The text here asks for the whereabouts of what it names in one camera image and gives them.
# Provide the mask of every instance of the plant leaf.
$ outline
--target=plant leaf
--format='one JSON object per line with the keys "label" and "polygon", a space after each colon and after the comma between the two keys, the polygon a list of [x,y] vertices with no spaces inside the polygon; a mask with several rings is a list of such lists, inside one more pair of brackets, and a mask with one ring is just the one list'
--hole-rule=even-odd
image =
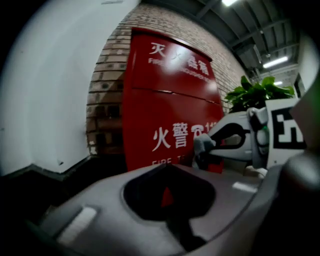
{"label": "plant leaf", "polygon": [[238,86],[238,87],[236,87],[236,88],[234,88],[234,92],[239,92],[239,93],[245,93],[246,92],[246,90],[242,87],[242,86]]}
{"label": "plant leaf", "polygon": [[259,83],[256,83],[253,88],[255,89],[258,89],[258,90],[264,90],[264,88],[259,84]]}
{"label": "plant leaf", "polygon": [[248,91],[252,87],[251,83],[249,83],[244,75],[241,77],[241,85],[246,91]]}
{"label": "plant leaf", "polygon": [[292,86],[285,86],[283,87],[284,89],[288,89],[289,90],[289,94],[290,95],[295,95],[295,90]]}
{"label": "plant leaf", "polygon": [[273,76],[267,76],[262,80],[262,87],[266,87],[266,85],[273,85],[275,83],[275,78]]}
{"label": "plant leaf", "polygon": [[241,94],[245,93],[246,91],[242,88],[242,90],[236,90],[229,92],[226,96],[225,99],[228,101],[231,101],[233,98],[240,96]]}
{"label": "plant leaf", "polygon": [[288,93],[288,89],[283,89],[274,84],[269,84],[269,83],[265,85],[265,89],[271,93],[281,93],[281,94]]}

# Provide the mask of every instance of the ceiling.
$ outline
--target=ceiling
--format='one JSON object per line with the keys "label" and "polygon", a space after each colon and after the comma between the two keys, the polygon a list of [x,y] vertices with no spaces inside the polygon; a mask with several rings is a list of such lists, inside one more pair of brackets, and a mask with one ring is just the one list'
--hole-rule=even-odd
{"label": "ceiling", "polygon": [[[274,75],[283,86],[297,76],[300,32],[272,0],[142,0],[176,11],[219,38],[255,81]],[[288,61],[268,69],[263,64],[280,57]]]}

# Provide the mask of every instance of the gray plastic surface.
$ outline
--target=gray plastic surface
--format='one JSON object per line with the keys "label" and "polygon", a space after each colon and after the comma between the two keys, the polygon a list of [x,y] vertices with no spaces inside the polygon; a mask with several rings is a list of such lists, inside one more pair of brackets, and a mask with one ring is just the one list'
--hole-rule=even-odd
{"label": "gray plastic surface", "polygon": [[[123,198],[123,188],[128,181],[156,166],[144,167],[91,185],[52,212],[43,221],[41,228],[56,238],[82,206],[90,206],[96,208],[98,214],[71,244],[70,248],[74,251],[86,256],[186,254],[165,222],[140,219]],[[252,177],[233,177],[176,166],[207,180],[216,190],[215,202],[207,214],[190,220],[194,235],[201,236],[208,243],[188,255],[245,255],[270,207],[278,180],[275,175],[268,173],[261,181]],[[258,187],[260,182],[262,185],[254,194],[232,188],[235,182],[252,187]]]}

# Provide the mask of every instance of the ceiling beam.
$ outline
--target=ceiling beam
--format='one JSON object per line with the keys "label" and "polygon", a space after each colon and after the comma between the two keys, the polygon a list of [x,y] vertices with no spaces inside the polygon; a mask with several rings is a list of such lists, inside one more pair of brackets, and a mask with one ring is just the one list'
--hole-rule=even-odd
{"label": "ceiling beam", "polygon": [[[271,13],[270,13],[270,11],[269,11],[269,9],[268,9],[265,1],[264,1],[264,0],[261,0],[261,2],[262,2],[262,6],[263,6],[265,12],[267,13],[267,15],[268,15],[268,17],[269,17],[269,20],[270,20],[271,22],[273,22],[274,20],[273,20],[273,18],[272,18],[272,16],[271,16]],[[275,27],[272,27],[272,33],[273,33],[273,37],[274,37],[274,41],[275,41],[275,46],[278,48],[278,47],[279,47],[279,44],[278,44],[278,40],[277,40],[277,34],[276,34]]]}
{"label": "ceiling beam", "polygon": [[285,44],[285,45],[281,45],[279,47],[275,47],[275,48],[271,48],[269,50],[269,52],[267,51],[262,51],[260,52],[261,55],[266,55],[266,54],[274,54],[274,53],[277,53],[281,50],[284,50],[284,49],[288,49],[288,48],[292,48],[292,47],[296,47],[296,46],[299,46],[299,43],[298,42],[294,42],[294,43],[290,43],[290,44]]}
{"label": "ceiling beam", "polygon": [[[240,16],[240,14],[237,12],[236,8],[231,6],[230,10],[234,12],[234,14],[239,18],[239,20],[245,26],[246,30],[250,33],[251,32],[250,28],[247,26],[247,24],[245,23],[244,19]],[[257,44],[257,41],[255,38],[253,38],[253,41],[255,44]]]}
{"label": "ceiling beam", "polygon": [[[299,29],[296,29],[296,41],[300,42],[300,30]],[[295,59],[296,62],[298,62],[299,53],[300,53],[300,45],[298,45],[298,49],[295,52],[295,58],[294,59]]]}
{"label": "ceiling beam", "polygon": [[[282,24],[282,32],[283,32],[283,41],[284,44],[287,44],[287,31],[286,31],[286,24]],[[284,49],[284,55],[287,55],[287,48]]]}
{"label": "ceiling beam", "polygon": [[211,8],[213,8],[219,0],[209,0],[205,6],[196,14],[198,19],[201,19]]}
{"label": "ceiling beam", "polygon": [[251,32],[251,33],[247,33],[247,34],[245,34],[244,36],[240,37],[239,39],[231,42],[230,45],[231,45],[231,47],[234,47],[234,46],[236,46],[237,44],[240,44],[240,43],[242,43],[243,41],[251,38],[251,37],[254,36],[256,33],[260,33],[260,31],[265,31],[265,30],[270,29],[270,28],[272,28],[272,27],[274,27],[274,26],[276,26],[276,25],[279,25],[279,24],[282,24],[282,23],[286,23],[286,22],[289,22],[289,21],[290,21],[290,19],[284,18],[284,19],[279,19],[279,20],[277,20],[277,21],[268,23],[268,24],[266,24],[266,25],[264,25],[264,26],[262,26],[262,27],[259,27],[256,31]]}
{"label": "ceiling beam", "polygon": [[[260,21],[258,20],[258,18],[256,16],[254,10],[252,9],[250,3],[248,1],[243,1],[242,4],[243,4],[244,8],[246,8],[248,10],[248,12],[250,13],[251,18],[253,19],[253,23],[254,23],[255,29],[259,30],[258,28],[261,28]],[[268,47],[268,44],[267,44],[267,40],[266,40],[265,34],[259,33],[258,35],[260,36],[260,38],[262,40],[262,44],[263,44],[264,50],[268,52],[269,51],[269,47]]]}

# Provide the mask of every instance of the white wall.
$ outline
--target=white wall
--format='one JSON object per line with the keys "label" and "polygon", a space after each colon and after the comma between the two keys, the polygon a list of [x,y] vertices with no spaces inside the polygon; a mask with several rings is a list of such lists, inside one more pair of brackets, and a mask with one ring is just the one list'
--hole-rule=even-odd
{"label": "white wall", "polygon": [[25,26],[0,80],[3,175],[31,163],[62,173],[89,155],[91,76],[107,38],[139,1],[51,0]]}
{"label": "white wall", "polygon": [[305,35],[301,35],[298,59],[298,71],[305,90],[313,84],[320,66],[320,56],[316,44]]}

